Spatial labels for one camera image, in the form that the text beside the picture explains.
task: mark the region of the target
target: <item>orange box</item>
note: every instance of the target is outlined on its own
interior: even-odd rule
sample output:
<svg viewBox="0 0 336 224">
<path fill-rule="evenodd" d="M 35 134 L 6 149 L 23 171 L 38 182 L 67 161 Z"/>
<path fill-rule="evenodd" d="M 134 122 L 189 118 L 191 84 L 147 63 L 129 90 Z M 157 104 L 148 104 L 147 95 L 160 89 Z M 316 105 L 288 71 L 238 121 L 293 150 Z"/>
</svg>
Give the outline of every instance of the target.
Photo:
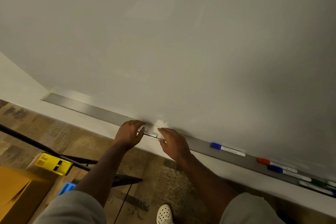
<svg viewBox="0 0 336 224">
<path fill-rule="evenodd" d="M 26 224 L 53 184 L 28 170 L 0 166 L 0 224 Z"/>
</svg>

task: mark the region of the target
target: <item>sleeve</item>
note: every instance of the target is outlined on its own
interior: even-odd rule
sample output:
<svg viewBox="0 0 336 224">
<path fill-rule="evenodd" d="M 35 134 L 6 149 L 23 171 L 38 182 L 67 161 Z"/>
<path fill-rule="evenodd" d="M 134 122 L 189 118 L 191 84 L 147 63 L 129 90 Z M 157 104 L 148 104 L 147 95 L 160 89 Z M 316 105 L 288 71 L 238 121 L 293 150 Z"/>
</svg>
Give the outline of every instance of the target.
<svg viewBox="0 0 336 224">
<path fill-rule="evenodd" d="M 103 207 L 92 196 L 69 191 L 55 198 L 33 224 L 105 224 Z"/>
<path fill-rule="evenodd" d="M 220 224 L 285 224 L 262 197 L 243 193 L 226 207 Z"/>
</svg>

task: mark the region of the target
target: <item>forearm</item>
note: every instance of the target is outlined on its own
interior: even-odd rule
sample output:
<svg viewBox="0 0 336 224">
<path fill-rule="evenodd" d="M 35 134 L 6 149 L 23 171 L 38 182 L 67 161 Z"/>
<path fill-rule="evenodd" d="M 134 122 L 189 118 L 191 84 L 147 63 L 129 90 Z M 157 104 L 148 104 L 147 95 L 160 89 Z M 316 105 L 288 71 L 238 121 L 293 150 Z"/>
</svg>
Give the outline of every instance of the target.
<svg viewBox="0 0 336 224">
<path fill-rule="evenodd" d="M 218 223 L 225 208 L 238 193 L 222 178 L 207 169 L 192 154 L 183 159 L 180 165 Z"/>
<path fill-rule="evenodd" d="M 126 149 L 122 145 L 114 143 L 98 164 L 77 184 L 75 190 L 91 195 L 104 207 L 125 153 Z"/>
</svg>

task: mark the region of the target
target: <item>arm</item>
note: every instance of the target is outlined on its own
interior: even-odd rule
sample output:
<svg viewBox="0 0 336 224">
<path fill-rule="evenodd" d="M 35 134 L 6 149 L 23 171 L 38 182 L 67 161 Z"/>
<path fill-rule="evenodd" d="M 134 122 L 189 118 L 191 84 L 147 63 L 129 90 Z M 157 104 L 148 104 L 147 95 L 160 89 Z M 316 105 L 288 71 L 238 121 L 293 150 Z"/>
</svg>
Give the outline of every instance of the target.
<svg viewBox="0 0 336 224">
<path fill-rule="evenodd" d="M 225 208 L 238 193 L 191 154 L 183 136 L 169 128 L 158 130 L 166 139 L 166 142 L 159 139 L 162 150 L 182 166 L 196 192 L 219 223 Z"/>
<path fill-rule="evenodd" d="M 144 135 L 144 129 L 137 135 L 142 125 L 145 125 L 145 122 L 139 120 L 125 122 L 119 128 L 112 146 L 74 190 L 91 195 L 104 207 L 124 154 L 136 146 Z"/>
</svg>

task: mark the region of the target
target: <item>person's right arm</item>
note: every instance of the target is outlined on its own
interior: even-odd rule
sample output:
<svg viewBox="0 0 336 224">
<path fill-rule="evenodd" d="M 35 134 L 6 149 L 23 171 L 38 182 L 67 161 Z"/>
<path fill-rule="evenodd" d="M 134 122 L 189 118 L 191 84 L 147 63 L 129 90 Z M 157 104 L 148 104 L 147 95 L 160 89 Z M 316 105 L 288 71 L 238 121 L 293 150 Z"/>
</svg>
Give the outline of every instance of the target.
<svg viewBox="0 0 336 224">
<path fill-rule="evenodd" d="M 185 171 L 206 207 L 219 223 L 222 214 L 238 192 L 215 175 L 191 154 L 186 139 L 173 129 L 159 128 L 166 142 L 160 138 L 162 150 Z"/>
</svg>

